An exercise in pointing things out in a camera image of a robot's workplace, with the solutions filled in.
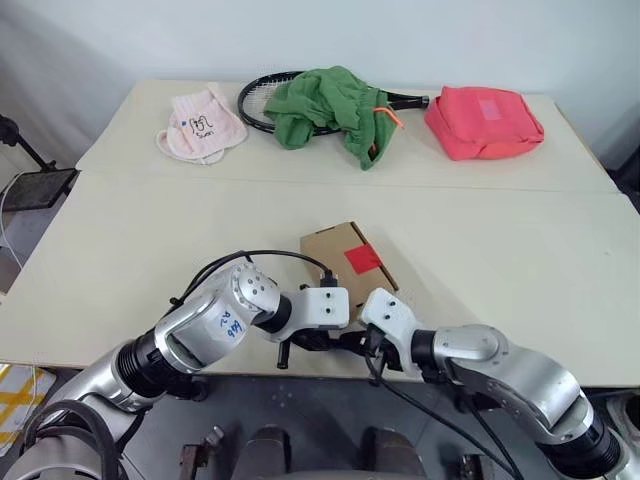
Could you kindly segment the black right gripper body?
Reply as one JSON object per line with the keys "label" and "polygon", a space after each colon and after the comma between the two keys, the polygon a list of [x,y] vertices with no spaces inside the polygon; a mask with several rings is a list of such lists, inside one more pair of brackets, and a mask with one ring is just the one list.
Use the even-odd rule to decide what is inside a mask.
{"label": "black right gripper body", "polygon": [[373,324],[366,329],[366,361],[374,373],[386,369],[400,371],[400,358],[396,347],[386,338],[384,332]]}

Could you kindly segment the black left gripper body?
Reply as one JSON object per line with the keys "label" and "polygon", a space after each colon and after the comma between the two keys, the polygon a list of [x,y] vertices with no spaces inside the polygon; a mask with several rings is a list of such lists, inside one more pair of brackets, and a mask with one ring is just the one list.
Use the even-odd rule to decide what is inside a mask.
{"label": "black left gripper body", "polygon": [[288,339],[279,344],[277,356],[277,368],[287,369],[291,345],[296,345],[306,351],[328,351],[331,348],[331,338],[324,330],[303,329],[298,330]]}

